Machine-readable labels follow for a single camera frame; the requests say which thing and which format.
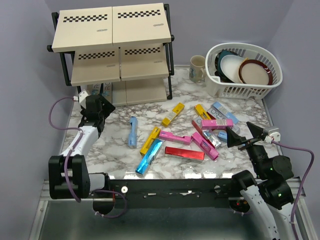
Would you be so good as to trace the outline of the metallic blue toothpaste box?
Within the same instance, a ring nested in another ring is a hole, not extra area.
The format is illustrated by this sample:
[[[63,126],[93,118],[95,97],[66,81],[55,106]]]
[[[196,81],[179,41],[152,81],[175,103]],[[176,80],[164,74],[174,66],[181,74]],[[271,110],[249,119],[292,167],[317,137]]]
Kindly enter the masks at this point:
[[[89,92],[90,95],[99,95],[101,93],[102,89],[102,84],[90,84],[87,85],[87,91]]]
[[[147,150],[146,154],[142,158],[141,162],[137,166],[135,172],[141,176],[144,176],[150,165],[152,164],[153,160],[156,158],[157,154],[159,153],[161,147],[163,145],[163,141],[160,139],[155,139],[150,146],[150,148]]]
[[[113,91],[112,91],[112,83],[104,83],[102,96],[107,99],[111,104],[113,103]]]

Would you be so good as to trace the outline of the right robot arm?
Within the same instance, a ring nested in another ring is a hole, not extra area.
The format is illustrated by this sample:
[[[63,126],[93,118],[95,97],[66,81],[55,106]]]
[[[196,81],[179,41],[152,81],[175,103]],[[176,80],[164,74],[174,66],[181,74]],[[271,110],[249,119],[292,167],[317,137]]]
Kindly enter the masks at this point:
[[[293,240],[292,222],[295,217],[291,211],[294,196],[287,183],[294,176],[291,160],[283,155],[269,157],[264,146],[257,144],[260,141],[268,144],[279,142],[280,130],[274,126],[262,128],[251,122],[246,124],[253,137],[246,139],[227,127],[227,146],[247,151],[256,177],[261,182],[258,183],[250,171],[243,170],[232,176],[230,191],[248,202],[267,239]]]

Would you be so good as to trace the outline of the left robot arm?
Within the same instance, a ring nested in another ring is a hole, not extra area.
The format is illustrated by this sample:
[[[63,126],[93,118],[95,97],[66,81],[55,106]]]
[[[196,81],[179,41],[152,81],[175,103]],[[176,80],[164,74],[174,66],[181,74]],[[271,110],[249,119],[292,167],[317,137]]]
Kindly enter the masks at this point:
[[[78,127],[65,128],[66,131],[77,131],[71,144],[48,161],[49,194],[55,200],[75,199],[80,202],[89,196],[91,188],[86,157],[100,138],[106,118],[116,108],[102,95],[89,95],[85,90],[69,99],[79,102],[82,118]]]

